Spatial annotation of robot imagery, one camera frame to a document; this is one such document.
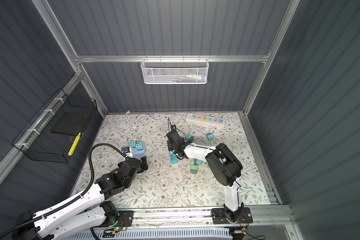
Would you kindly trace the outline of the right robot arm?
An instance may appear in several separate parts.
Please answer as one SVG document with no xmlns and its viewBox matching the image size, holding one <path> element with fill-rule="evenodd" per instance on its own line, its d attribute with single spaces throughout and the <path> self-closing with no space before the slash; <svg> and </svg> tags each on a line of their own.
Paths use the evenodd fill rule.
<svg viewBox="0 0 360 240">
<path fill-rule="evenodd" d="M 241 185 L 237 181 L 243 166 L 238 158 L 223 143 L 215 147 L 197 145 L 180 137 L 176 130 L 169 131 L 166 136 L 169 151 L 179 159 L 201 160 L 208 164 L 213 176 L 224 189 L 225 216 L 231 222 L 235 222 L 244 208 L 244 203 L 239 197 Z"/>
</svg>

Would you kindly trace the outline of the white long power strip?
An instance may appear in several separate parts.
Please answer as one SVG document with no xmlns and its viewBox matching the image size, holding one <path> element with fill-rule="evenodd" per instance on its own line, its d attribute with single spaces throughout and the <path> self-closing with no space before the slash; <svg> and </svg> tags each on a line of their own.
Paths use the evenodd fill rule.
<svg viewBox="0 0 360 240">
<path fill-rule="evenodd" d="M 226 120 L 217 117 L 205 116 L 196 113 L 187 113 L 186 116 L 187 123 L 200 124 L 206 126 L 214 126 L 214 127 L 224 127 Z"/>
</svg>

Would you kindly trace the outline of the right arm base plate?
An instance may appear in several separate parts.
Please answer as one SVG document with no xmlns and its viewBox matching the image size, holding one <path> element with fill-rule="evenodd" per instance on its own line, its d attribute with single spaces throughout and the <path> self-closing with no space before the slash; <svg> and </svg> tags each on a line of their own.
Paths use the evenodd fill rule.
<svg viewBox="0 0 360 240">
<path fill-rule="evenodd" d="M 221 224 L 252 224 L 253 217 L 249 208 L 239 208 L 232 212 L 228 209 L 214 208 L 211 216 L 215 225 Z"/>
</svg>

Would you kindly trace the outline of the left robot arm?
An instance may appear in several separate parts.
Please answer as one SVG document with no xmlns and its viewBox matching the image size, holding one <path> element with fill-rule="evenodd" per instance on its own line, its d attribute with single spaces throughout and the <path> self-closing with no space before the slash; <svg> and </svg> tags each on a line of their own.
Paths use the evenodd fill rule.
<svg viewBox="0 0 360 240">
<path fill-rule="evenodd" d="M 98 178 L 87 191 L 34 214 L 17 219 L 14 240 L 60 240 L 101 225 L 118 226 L 118 211 L 109 198 L 129 188 L 137 174 L 148 170 L 145 156 L 126 158 L 118 168 Z"/>
</svg>

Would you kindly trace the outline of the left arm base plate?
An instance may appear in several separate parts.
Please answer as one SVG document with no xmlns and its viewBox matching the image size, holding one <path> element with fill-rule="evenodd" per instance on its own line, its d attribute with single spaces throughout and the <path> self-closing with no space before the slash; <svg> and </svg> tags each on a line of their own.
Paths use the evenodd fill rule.
<svg viewBox="0 0 360 240">
<path fill-rule="evenodd" d="M 118 211 L 117 213 L 106 213 L 105 221 L 100 227 L 120 228 L 131 227 L 134 219 L 134 211 Z"/>
</svg>

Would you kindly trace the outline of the lavender square power socket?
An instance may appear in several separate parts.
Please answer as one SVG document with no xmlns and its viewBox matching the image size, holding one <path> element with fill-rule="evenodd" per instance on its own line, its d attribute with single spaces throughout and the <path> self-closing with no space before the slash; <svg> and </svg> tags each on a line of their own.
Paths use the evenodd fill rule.
<svg viewBox="0 0 360 240">
<path fill-rule="evenodd" d="M 137 158 L 140 156 L 143 156 L 146 152 L 146 145 L 143 141 L 138 141 L 138 142 L 142 142 L 144 144 L 144 149 L 142 151 L 137 151 L 136 148 L 131 148 L 132 149 L 132 153 L 133 153 L 133 158 Z"/>
</svg>

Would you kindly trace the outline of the green plug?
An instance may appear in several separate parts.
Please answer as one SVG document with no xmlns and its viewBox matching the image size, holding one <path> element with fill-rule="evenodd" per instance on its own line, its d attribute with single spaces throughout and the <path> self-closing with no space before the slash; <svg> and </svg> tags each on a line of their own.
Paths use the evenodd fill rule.
<svg viewBox="0 0 360 240">
<path fill-rule="evenodd" d="M 197 174 L 198 173 L 198 166 L 197 165 L 191 165 L 190 166 L 190 173 L 191 174 Z"/>
</svg>

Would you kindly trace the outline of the teal power strip with USB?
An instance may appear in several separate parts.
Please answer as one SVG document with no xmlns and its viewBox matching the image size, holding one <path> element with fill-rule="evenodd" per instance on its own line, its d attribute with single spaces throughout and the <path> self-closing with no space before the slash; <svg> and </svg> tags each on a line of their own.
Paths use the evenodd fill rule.
<svg viewBox="0 0 360 240">
<path fill-rule="evenodd" d="M 169 157 L 170 157 L 170 163 L 172 165 L 177 164 L 179 162 L 178 157 L 176 156 L 176 154 L 169 152 Z"/>
</svg>

